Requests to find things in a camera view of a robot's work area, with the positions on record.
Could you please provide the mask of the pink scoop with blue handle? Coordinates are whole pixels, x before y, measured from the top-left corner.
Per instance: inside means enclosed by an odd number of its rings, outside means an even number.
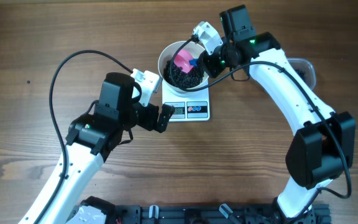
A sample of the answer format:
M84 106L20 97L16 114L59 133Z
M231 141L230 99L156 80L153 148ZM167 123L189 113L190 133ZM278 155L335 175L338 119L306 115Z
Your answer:
M174 58L174 64L185 73L189 73L198 67L197 63L198 59L194 58L192 54L185 49L181 49Z

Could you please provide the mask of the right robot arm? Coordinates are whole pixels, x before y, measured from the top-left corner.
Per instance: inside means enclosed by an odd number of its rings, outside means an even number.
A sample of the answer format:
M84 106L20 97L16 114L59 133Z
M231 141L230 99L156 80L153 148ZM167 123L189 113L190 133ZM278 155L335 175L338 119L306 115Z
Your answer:
M318 98L290 65L278 40L256 33L243 5L220 13L223 34L207 22L193 35L203 45L203 70L216 82L245 70L273 99L293 132L285 157L290 178L276 198L272 221L293 223L310 214L319 193L343 175L351 189L356 124Z

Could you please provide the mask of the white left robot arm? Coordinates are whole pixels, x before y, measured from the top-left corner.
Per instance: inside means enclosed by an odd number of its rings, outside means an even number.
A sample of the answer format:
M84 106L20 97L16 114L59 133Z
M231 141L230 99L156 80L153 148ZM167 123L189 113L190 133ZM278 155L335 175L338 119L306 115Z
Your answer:
M150 71L106 75L99 99L70 124L62 155L21 223L66 223L89 181L114 148L125 144L123 132L134 126L166 130L174 108L149 102L161 82Z

